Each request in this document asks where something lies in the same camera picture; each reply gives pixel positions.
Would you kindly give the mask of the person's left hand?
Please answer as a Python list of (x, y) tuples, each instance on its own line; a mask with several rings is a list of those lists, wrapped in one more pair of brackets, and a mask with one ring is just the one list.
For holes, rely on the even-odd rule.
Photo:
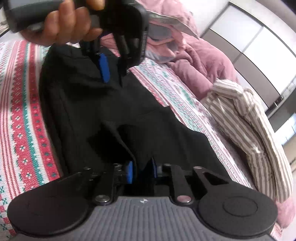
[(50, 46), (53, 44), (66, 44), (95, 40), (103, 30), (93, 27), (90, 13), (86, 7), (75, 8), (74, 1), (63, 1), (57, 11), (49, 13), (41, 32), (23, 30), (20, 32), (27, 41)]

